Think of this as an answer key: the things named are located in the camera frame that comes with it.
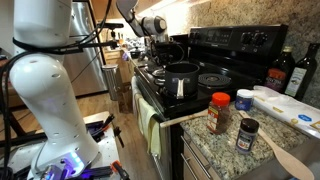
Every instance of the red lid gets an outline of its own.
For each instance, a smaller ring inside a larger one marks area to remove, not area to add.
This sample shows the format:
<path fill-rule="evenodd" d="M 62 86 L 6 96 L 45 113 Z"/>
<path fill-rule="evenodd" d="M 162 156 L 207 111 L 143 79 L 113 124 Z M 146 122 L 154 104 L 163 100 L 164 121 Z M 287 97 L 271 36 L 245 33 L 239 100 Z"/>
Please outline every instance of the red lid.
<path fill-rule="evenodd" d="M 212 102 L 218 106 L 227 106 L 230 102 L 230 96 L 223 92 L 212 94 Z"/>

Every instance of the black pot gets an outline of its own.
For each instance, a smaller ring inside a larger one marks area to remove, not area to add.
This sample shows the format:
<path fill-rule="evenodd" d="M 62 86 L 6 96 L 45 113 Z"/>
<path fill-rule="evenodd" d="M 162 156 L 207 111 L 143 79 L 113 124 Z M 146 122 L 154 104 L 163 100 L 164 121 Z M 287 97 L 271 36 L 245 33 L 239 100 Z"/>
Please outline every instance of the black pot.
<path fill-rule="evenodd" d="M 130 51 L 130 55 L 131 55 L 131 58 L 132 58 L 132 59 L 137 59 L 137 58 L 139 58 L 140 54 L 141 54 L 141 51 L 138 49 L 138 47 L 135 47 L 134 50 L 131 50 L 131 51 Z"/>
<path fill-rule="evenodd" d="M 190 63 L 176 63 L 165 67 L 164 86 L 177 99 L 193 95 L 198 89 L 199 66 Z"/>

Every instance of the black stove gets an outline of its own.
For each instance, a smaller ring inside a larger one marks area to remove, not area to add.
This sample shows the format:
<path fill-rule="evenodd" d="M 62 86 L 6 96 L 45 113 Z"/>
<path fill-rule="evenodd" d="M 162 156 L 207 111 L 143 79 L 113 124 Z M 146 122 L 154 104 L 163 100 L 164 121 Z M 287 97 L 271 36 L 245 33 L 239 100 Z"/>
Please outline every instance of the black stove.
<path fill-rule="evenodd" d="M 287 28 L 285 25 L 192 28 L 186 40 L 189 47 L 186 61 L 200 67 L 197 92 L 177 99 L 164 88 L 163 74 L 155 72 L 162 66 L 156 63 L 135 68 L 137 85 L 157 111 L 159 122 L 207 108 L 214 92 L 226 92 L 234 100 L 237 90 L 264 83 L 269 65 L 280 54 Z M 162 147 L 167 148 L 164 152 L 171 155 L 170 160 L 160 164 L 173 180 L 183 179 L 181 135 L 183 130 L 178 124 L 160 131 L 160 136 L 167 138 L 162 138 Z"/>

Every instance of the spice jar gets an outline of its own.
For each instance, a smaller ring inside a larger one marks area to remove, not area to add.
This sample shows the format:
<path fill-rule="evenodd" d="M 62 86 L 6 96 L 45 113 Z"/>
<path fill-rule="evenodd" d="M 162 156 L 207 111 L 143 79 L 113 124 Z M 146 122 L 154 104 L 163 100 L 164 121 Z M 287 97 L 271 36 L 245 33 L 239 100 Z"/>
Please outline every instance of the spice jar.
<path fill-rule="evenodd" d="M 249 154 L 255 142 L 259 123 L 250 118 L 241 120 L 238 138 L 236 141 L 236 149 L 241 154 Z"/>
<path fill-rule="evenodd" d="M 230 96 L 226 93 L 216 92 L 212 94 L 209 103 L 207 128 L 214 134 L 226 132 L 229 126 L 229 102 Z"/>

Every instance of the backsplash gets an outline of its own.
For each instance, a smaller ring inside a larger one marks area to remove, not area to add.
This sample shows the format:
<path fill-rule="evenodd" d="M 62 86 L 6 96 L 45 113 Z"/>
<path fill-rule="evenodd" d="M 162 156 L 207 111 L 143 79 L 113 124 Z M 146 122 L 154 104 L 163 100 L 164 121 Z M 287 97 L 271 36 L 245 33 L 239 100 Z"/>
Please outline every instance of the backsplash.
<path fill-rule="evenodd" d="M 190 8 L 166 10 L 168 34 L 188 33 L 191 27 L 286 24 L 285 45 L 293 47 L 296 61 L 304 57 L 309 43 L 320 43 L 318 0 L 212 0 Z M 320 66 L 320 52 L 316 57 Z M 320 108 L 320 68 L 310 83 L 303 102 Z"/>

